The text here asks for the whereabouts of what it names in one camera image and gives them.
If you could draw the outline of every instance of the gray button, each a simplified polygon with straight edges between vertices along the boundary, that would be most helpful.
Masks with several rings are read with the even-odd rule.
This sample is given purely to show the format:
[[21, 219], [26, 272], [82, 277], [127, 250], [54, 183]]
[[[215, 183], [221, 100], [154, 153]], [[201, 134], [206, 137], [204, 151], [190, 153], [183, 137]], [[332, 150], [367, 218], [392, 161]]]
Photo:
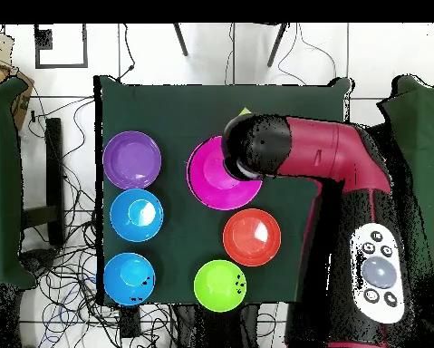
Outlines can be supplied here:
[[373, 290], [372, 288], [368, 288], [365, 292], [365, 300], [370, 303], [378, 303], [380, 301], [380, 295]]
[[365, 260], [362, 266], [363, 278], [378, 288], [391, 288], [397, 281], [394, 266], [383, 257], [373, 256]]
[[371, 255], [374, 253], [374, 244], [373, 243], [365, 243], [362, 246], [362, 251], [365, 254]]
[[395, 295], [392, 292], [386, 292], [384, 294], [384, 301], [390, 307], [397, 306], [397, 297], [395, 297]]
[[392, 249], [389, 246], [382, 246], [381, 253], [386, 257], [392, 256]]
[[371, 232], [371, 239], [373, 239], [376, 242], [382, 241], [382, 234], [379, 231], [372, 231]]

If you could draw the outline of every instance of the table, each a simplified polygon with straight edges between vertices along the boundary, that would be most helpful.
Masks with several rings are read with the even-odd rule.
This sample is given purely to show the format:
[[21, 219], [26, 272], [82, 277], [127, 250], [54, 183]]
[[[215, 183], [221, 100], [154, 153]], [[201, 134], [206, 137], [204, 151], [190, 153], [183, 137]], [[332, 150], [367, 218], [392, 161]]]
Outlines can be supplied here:
[[[103, 220], [97, 228], [98, 271], [121, 252], [145, 256], [154, 266], [157, 283], [146, 303], [194, 304], [193, 280], [198, 269], [215, 258], [230, 260], [223, 248], [223, 228], [237, 212], [217, 211], [201, 204], [188, 190], [186, 165], [192, 150], [211, 136], [221, 135], [227, 123], [245, 107], [252, 112], [343, 121], [348, 79], [333, 86], [280, 85], [124, 85], [111, 77], [94, 77], [96, 99], [96, 209]], [[122, 131], [142, 131], [159, 145], [162, 168], [147, 188], [164, 208], [159, 233], [143, 243], [121, 239], [111, 227], [111, 202], [121, 193], [103, 174], [101, 156], [107, 142]], [[298, 266], [316, 185], [308, 179], [264, 181], [244, 208], [260, 208], [275, 217], [282, 231], [276, 257], [264, 266], [244, 267], [247, 303], [296, 300]], [[98, 298], [104, 296], [98, 274]]]

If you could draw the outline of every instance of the magenta bowl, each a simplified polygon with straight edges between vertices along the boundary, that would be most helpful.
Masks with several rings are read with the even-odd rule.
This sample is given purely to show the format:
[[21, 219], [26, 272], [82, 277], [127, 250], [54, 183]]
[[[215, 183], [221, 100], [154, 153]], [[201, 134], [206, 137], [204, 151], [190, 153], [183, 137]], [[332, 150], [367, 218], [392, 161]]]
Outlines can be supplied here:
[[240, 181], [223, 166], [221, 136], [200, 143], [188, 160], [187, 180], [192, 194], [207, 207], [229, 210], [243, 207], [262, 187], [262, 180]]

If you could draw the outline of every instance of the black pole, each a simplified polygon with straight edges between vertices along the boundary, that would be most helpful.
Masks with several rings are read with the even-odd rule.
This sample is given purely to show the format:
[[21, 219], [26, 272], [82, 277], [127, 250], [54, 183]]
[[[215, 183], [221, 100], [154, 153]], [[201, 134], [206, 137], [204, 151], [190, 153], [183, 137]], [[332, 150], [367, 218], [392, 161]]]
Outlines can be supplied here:
[[281, 43], [281, 38], [285, 33], [285, 28], [287, 27], [287, 23], [281, 23], [279, 27], [278, 35], [275, 40], [275, 44], [273, 45], [273, 49], [271, 50], [270, 58], [268, 59], [268, 66], [271, 67], [273, 64], [273, 60], [275, 59], [276, 52], [278, 51], [279, 44]]
[[173, 23], [177, 37], [179, 40], [179, 45], [181, 45], [181, 50], [185, 56], [188, 56], [188, 50], [186, 49], [186, 44], [184, 43], [183, 34], [181, 33], [181, 28], [179, 28], [179, 23]]

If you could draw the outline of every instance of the green table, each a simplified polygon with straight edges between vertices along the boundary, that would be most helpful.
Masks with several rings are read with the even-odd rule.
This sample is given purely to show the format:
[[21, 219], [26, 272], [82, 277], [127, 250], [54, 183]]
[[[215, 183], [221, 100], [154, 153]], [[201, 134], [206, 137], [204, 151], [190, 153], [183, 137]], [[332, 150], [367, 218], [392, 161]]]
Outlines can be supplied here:
[[412, 76], [401, 76], [394, 81], [392, 96], [382, 102], [382, 108], [411, 170], [413, 191], [421, 209], [425, 234], [413, 231], [410, 241], [420, 252], [415, 270], [422, 274], [428, 263], [426, 241], [434, 270], [434, 88]]
[[[145, 256], [156, 271], [152, 303], [194, 304], [193, 280], [206, 262], [226, 255], [223, 228], [237, 210], [217, 211], [201, 204], [188, 190], [186, 164], [192, 150], [211, 136], [221, 135], [227, 123], [245, 107], [252, 112], [278, 113], [327, 121], [343, 121], [348, 79], [333, 86], [142, 86], [123, 85], [112, 78], [94, 78], [97, 95], [96, 135], [105, 148], [122, 131], [144, 132], [159, 145], [162, 168], [147, 188], [164, 208], [164, 223], [149, 241], [130, 243], [111, 227], [112, 201], [121, 193], [103, 175], [97, 153], [97, 175], [103, 175], [103, 265], [121, 252]], [[275, 217], [282, 231], [276, 257], [264, 266], [244, 267], [246, 302], [293, 302], [305, 225], [317, 187], [307, 179], [264, 181], [245, 208], [260, 208]], [[105, 303], [112, 301], [105, 296]]]
[[26, 83], [14, 76], [0, 82], [0, 283], [21, 289], [33, 287], [35, 280], [18, 259], [24, 193], [18, 134], [11, 106], [26, 88]]

